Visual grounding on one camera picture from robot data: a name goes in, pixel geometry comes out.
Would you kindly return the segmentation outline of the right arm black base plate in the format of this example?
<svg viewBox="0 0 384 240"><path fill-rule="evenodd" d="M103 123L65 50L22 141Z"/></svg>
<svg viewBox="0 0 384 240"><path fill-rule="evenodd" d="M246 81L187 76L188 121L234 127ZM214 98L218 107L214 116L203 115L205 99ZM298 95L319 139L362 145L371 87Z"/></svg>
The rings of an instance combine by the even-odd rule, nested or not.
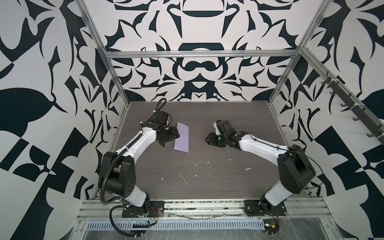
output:
<svg viewBox="0 0 384 240"><path fill-rule="evenodd" d="M273 215L285 216L286 207L284 202L277 206L271 205L267 200L244 200L244 212L247 216Z"/></svg>

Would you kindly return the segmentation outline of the lilac square paper sheet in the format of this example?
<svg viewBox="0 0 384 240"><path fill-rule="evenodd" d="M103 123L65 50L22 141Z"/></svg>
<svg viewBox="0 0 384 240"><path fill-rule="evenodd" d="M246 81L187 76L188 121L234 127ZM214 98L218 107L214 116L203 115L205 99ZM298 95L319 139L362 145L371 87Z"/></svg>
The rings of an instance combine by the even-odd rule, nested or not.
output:
<svg viewBox="0 0 384 240"><path fill-rule="evenodd" d="M190 128L187 125L178 122L177 130L180 137L175 139L174 150L189 153Z"/></svg>

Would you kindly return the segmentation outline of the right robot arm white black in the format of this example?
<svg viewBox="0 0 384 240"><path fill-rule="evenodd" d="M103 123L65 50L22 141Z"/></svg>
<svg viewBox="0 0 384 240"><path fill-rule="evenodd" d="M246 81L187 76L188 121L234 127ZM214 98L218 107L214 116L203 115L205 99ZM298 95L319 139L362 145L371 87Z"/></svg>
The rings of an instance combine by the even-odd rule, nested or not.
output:
<svg viewBox="0 0 384 240"><path fill-rule="evenodd" d="M278 167L279 180L260 199L262 211L271 211L287 198L297 195L316 176L310 158L298 145L282 146L257 138L245 131L236 131L227 120L214 123L215 132L205 141L219 148L235 148L257 155Z"/></svg>

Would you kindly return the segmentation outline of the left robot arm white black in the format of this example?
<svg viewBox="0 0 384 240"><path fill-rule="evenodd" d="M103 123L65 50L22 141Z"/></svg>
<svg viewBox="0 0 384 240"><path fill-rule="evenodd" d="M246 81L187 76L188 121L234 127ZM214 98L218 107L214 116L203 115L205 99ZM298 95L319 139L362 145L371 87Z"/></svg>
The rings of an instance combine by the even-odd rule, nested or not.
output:
<svg viewBox="0 0 384 240"><path fill-rule="evenodd" d="M136 185L136 162L152 143L165 146L180 137L171 121L167 112L154 111L154 116L140 123L139 132L127 144L103 155L98 181L103 205L121 201L140 208L146 204L149 195Z"/></svg>

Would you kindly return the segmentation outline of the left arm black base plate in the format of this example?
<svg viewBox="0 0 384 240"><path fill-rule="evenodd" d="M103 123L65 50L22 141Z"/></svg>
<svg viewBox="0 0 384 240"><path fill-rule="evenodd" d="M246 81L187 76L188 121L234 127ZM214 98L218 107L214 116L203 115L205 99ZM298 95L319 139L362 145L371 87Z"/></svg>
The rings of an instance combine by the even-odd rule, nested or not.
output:
<svg viewBox="0 0 384 240"><path fill-rule="evenodd" d="M129 206L124 207L123 218L148 217L155 218L163 213L165 207L164 201L146 200L142 207Z"/></svg>

